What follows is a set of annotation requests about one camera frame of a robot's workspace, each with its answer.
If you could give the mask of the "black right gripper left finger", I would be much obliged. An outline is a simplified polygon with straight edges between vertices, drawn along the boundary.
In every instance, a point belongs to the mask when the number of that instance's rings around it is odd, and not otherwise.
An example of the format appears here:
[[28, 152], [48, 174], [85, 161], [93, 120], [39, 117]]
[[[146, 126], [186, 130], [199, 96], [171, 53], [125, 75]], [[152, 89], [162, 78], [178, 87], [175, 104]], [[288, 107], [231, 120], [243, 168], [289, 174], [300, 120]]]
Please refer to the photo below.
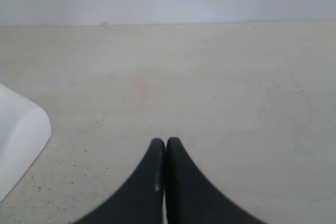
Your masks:
[[123, 185], [76, 223], [163, 223], [165, 144], [154, 138]]

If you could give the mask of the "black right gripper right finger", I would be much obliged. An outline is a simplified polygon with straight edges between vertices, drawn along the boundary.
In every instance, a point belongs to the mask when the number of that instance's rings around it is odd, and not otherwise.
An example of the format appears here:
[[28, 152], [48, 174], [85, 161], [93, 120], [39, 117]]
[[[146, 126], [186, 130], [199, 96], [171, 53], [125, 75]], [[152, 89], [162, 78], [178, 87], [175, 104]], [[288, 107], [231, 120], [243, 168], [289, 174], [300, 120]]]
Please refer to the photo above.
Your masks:
[[178, 137], [167, 141], [164, 173], [168, 223], [263, 223], [212, 185]]

